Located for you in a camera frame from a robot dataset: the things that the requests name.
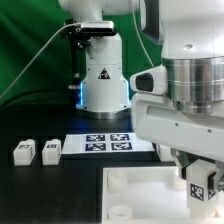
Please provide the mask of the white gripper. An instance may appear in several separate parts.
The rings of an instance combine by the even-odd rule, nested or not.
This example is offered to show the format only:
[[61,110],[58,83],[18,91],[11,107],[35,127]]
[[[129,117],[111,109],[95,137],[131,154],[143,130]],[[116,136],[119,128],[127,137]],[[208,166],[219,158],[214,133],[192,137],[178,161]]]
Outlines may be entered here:
[[211,114],[188,114],[175,110],[166,97],[136,93],[131,118],[139,138],[172,148],[182,179],[197,155],[224,162],[224,101],[215,103]]

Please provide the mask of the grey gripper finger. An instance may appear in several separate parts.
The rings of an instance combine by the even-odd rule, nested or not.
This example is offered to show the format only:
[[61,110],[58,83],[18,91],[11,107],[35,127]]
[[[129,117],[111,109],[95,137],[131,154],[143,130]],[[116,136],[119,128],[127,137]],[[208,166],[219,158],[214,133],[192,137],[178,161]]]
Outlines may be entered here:
[[216,163],[215,170],[208,176],[208,199],[224,191],[224,163]]

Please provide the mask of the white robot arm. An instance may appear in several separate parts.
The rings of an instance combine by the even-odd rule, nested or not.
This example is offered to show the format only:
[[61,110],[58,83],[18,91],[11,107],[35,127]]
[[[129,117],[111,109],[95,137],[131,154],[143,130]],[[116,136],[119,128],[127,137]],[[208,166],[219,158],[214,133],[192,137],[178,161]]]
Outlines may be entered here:
[[[135,133],[170,147],[191,197],[224,190],[224,0],[58,0],[86,48],[80,109],[129,110]],[[161,45],[159,66],[125,80],[121,38],[106,15],[138,16]]]

